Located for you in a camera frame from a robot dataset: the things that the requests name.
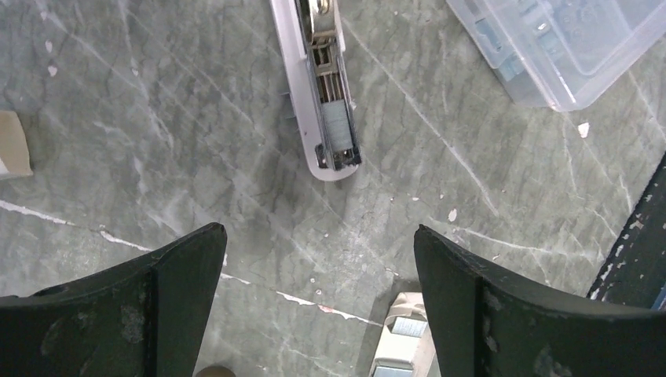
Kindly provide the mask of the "brown stapler base part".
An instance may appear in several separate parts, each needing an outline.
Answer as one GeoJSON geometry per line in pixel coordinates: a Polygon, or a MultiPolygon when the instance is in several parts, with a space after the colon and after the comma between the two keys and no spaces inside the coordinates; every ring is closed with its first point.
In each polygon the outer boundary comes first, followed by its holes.
{"type": "Polygon", "coordinates": [[[196,377],[236,377],[236,374],[225,366],[211,365],[201,369],[196,377]]]}

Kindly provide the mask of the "pale green white stapler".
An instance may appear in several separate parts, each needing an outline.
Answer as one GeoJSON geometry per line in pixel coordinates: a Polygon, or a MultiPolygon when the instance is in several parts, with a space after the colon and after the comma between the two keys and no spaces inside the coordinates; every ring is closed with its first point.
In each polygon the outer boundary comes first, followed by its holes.
{"type": "Polygon", "coordinates": [[[341,181],[362,163],[336,1],[271,0],[288,91],[312,175],[341,181]]]}

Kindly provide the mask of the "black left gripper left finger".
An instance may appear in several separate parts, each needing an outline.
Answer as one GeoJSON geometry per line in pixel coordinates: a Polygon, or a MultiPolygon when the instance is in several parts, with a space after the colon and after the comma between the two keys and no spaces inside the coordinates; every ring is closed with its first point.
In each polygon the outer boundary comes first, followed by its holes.
{"type": "Polygon", "coordinates": [[[98,273],[3,297],[2,375],[192,375],[227,239],[210,223],[98,273]]]}

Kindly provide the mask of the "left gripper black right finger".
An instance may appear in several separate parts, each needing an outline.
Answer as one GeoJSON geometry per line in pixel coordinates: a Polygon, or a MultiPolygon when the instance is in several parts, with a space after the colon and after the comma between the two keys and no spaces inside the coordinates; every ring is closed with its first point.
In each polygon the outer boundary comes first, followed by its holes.
{"type": "Polygon", "coordinates": [[[665,315],[540,284],[425,225],[415,263],[444,376],[662,376],[665,315]]]}

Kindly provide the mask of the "white staple box tray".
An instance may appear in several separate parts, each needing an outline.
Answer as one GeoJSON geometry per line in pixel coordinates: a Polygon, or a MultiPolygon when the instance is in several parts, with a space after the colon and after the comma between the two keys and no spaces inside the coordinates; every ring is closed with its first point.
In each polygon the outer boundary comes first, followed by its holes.
{"type": "Polygon", "coordinates": [[[430,373],[436,351],[427,319],[423,295],[420,292],[401,292],[391,305],[382,326],[369,375],[372,376],[379,365],[411,368],[412,377],[427,377],[430,373]],[[414,317],[427,321],[421,338],[394,335],[389,326],[394,317],[414,317]]]}

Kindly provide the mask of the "white staple box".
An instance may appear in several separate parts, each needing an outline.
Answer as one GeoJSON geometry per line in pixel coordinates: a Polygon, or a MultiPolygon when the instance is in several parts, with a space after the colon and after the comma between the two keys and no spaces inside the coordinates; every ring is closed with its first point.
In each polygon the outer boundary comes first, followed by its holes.
{"type": "Polygon", "coordinates": [[[27,139],[15,112],[1,111],[1,180],[33,174],[27,139]]]}

